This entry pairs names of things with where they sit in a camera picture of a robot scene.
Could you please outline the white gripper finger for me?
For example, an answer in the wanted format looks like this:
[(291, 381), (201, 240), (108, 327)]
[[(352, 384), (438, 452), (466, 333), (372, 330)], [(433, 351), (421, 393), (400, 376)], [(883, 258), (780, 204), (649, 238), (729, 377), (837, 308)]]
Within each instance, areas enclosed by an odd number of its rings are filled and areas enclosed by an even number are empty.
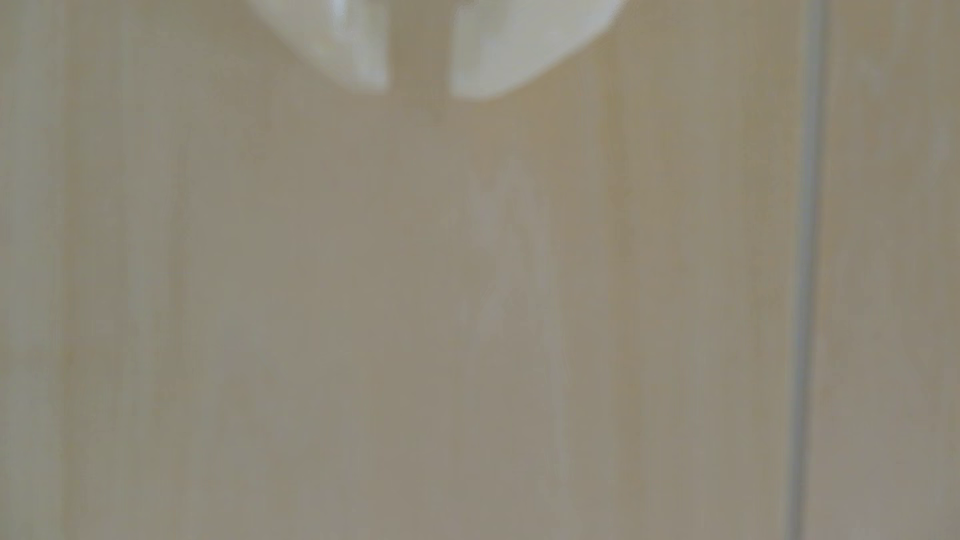
[(353, 92), (391, 86), (390, 9), (383, 1), (248, 1), (312, 68)]
[(627, 1), (466, 1), (453, 19), (449, 90), (491, 100), (544, 75), (610, 30)]

